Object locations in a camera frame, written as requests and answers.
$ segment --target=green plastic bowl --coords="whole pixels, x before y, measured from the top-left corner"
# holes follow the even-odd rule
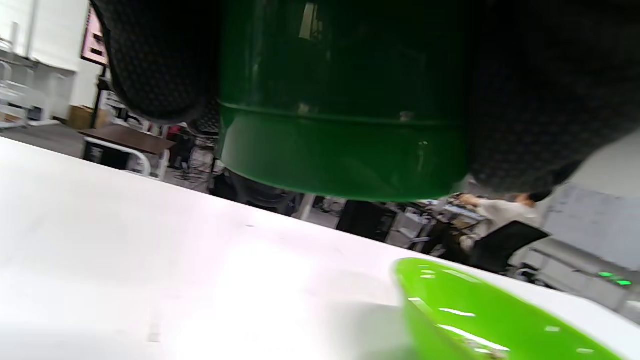
[[[396,275],[425,360],[620,360],[536,306],[460,270],[404,259]]]
[[[433,199],[468,172],[474,0],[223,0],[220,160],[357,200]]]

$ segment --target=pink sign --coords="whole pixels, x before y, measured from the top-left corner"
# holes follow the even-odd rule
[[[84,40],[80,58],[98,65],[108,66],[107,49],[104,46],[102,27],[91,6],[89,6],[89,14],[84,28]]]

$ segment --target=lime green bowl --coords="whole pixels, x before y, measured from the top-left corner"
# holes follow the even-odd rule
[[[423,359],[620,360],[536,306],[460,270],[404,259],[396,275]]]

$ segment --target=wooden desk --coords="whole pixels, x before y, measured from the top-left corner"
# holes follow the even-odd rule
[[[160,155],[172,147],[175,142],[131,129],[122,125],[111,125],[100,129],[80,131],[89,138],[102,140],[140,151],[143,154]]]

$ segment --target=desk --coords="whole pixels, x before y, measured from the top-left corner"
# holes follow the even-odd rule
[[[169,162],[169,148],[175,143],[122,125],[80,131],[84,135],[83,159],[124,170],[128,154],[136,156],[142,165],[141,174],[151,177],[151,164],[145,154],[159,156],[159,166],[154,179],[162,180]]]
[[[391,268],[427,256],[4,138],[0,167],[1,359],[415,359]],[[450,265],[640,359],[601,306]]]
[[[111,125],[100,129],[89,129],[80,131],[82,135],[89,138],[102,140],[140,151],[143,154],[160,155],[168,150],[175,143],[150,134],[131,129],[122,125]]]

